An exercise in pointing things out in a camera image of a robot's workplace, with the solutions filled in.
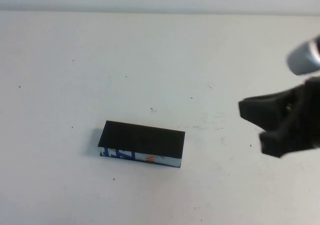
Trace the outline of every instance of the black box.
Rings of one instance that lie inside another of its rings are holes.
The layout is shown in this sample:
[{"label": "black box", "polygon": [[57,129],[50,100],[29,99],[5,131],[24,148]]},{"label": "black box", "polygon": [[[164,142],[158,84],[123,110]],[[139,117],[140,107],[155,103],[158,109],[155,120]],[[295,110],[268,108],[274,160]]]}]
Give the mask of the black box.
[{"label": "black box", "polygon": [[180,168],[185,132],[106,121],[101,156]]}]

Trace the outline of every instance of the blue printed graphic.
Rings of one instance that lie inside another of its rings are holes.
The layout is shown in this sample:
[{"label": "blue printed graphic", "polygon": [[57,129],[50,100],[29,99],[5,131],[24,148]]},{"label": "blue printed graphic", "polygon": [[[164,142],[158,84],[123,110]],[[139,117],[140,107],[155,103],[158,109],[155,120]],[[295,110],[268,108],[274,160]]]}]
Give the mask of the blue printed graphic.
[{"label": "blue printed graphic", "polygon": [[128,159],[128,160],[136,160],[136,155],[133,151],[130,152],[131,156],[121,152],[118,149],[115,149],[115,155],[111,154],[110,157],[118,158],[118,159]]}]

